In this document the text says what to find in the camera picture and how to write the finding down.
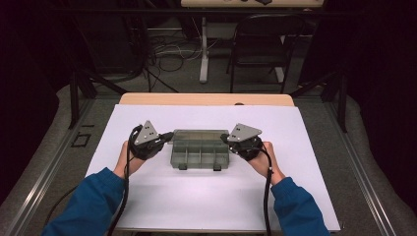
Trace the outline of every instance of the wooden table edge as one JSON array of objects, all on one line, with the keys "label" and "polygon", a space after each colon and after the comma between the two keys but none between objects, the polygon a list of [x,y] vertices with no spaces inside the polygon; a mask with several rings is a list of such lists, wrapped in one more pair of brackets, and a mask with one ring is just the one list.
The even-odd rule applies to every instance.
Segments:
[{"label": "wooden table edge", "polygon": [[127,92],[124,105],[278,105],[294,106],[288,94]]}]

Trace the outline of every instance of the controller cable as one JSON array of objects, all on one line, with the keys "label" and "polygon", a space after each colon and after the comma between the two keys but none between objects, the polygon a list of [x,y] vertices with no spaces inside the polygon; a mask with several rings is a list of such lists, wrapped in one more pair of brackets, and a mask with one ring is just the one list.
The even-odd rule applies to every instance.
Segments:
[{"label": "controller cable", "polygon": [[270,236],[270,225],[269,225],[269,216],[268,216],[268,197],[269,197],[269,188],[270,188],[270,179],[272,177],[272,161],[270,160],[270,156],[266,151],[265,145],[263,144],[264,148],[258,147],[248,147],[245,150],[259,150],[263,152],[268,159],[268,172],[267,172],[267,181],[265,183],[265,192],[264,192],[264,219],[265,219],[265,227],[267,229],[267,235]]},{"label": "controller cable", "polygon": [[[136,132],[139,132],[139,127],[135,128],[132,133],[129,136],[129,141],[131,139],[133,139],[133,136],[135,135]],[[130,170],[130,162],[133,158],[135,158],[134,156],[131,158],[130,157],[130,149],[131,149],[131,144],[130,142],[128,142],[128,148],[127,148],[127,154],[126,154],[126,166],[125,166],[125,181],[124,181],[124,186],[125,186],[125,192],[123,194],[123,200],[122,200],[122,204],[119,208],[119,211],[117,212],[116,217],[113,219],[113,222],[110,225],[110,228],[107,231],[107,235],[110,236],[113,234],[114,228],[116,228],[117,222],[120,219],[120,216],[122,216],[123,211],[125,210],[126,207],[126,202],[128,201],[128,196],[129,196],[129,170]]]},{"label": "controller cable", "polygon": [[48,222],[49,222],[49,219],[51,218],[51,216],[52,216],[52,213],[53,213],[53,211],[55,211],[55,209],[58,207],[58,205],[59,204],[61,204],[61,202],[68,196],[68,195],[70,195],[74,190],[76,190],[77,189],[77,187],[78,187],[78,185],[77,186],[75,186],[75,187],[73,187],[72,189],[70,189],[67,193],[65,193],[55,204],[54,204],[54,206],[52,207],[52,209],[49,211],[49,214],[46,216],[46,219],[45,219],[45,222],[43,223],[43,228],[45,228],[46,227],[46,225],[48,224]]}]

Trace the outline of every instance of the gray triangular marker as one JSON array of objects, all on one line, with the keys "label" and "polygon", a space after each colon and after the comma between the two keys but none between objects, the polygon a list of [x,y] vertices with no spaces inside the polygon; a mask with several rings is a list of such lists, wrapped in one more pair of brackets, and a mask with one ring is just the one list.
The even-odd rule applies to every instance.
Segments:
[{"label": "gray triangular marker", "polygon": [[156,140],[157,138],[159,138],[157,131],[153,127],[153,124],[147,120],[144,127],[142,127],[141,131],[136,137],[135,145],[141,145],[143,143]]},{"label": "gray triangular marker", "polygon": [[229,142],[242,142],[253,138],[254,136],[260,135],[262,133],[261,130],[252,128],[250,126],[237,124],[233,129],[230,136],[227,138]]}]

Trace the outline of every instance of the clear plastic box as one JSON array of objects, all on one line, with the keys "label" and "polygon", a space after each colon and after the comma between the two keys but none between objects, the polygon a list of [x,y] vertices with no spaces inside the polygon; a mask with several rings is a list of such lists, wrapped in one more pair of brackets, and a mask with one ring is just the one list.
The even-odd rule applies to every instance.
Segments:
[{"label": "clear plastic box", "polygon": [[229,166],[229,146],[220,136],[226,130],[175,130],[172,138],[173,168],[212,169],[220,171]]}]

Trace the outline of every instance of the hand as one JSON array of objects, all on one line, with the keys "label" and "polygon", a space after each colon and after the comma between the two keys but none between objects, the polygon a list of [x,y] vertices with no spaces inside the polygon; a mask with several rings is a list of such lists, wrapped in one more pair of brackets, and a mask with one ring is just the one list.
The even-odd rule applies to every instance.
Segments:
[{"label": "hand", "polygon": [[[278,163],[276,162],[275,153],[273,152],[273,146],[271,142],[264,142],[265,150],[270,156],[270,161],[272,164],[272,176],[270,178],[270,182],[275,185],[279,183],[283,178],[285,178],[285,175],[282,173],[282,171],[279,169]],[[249,164],[254,167],[254,169],[261,174],[262,176],[267,178],[268,175],[268,157],[260,151],[257,157],[253,158],[252,160],[248,161]]]},{"label": "hand", "polygon": [[[122,149],[120,150],[119,160],[117,161],[116,167],[113,170],[113,173],[122,179],[125,178],[125,167],[127,163],[127,156],[126,156],[127,150],[128,150],[128,142],[125,141],[125,143],[123,143]],[[129,175],[132,175],[145,163],[145,161],[139,158],[135,158],[131,152],[129,154],[129,157],[132,159],[129,162]]]}]

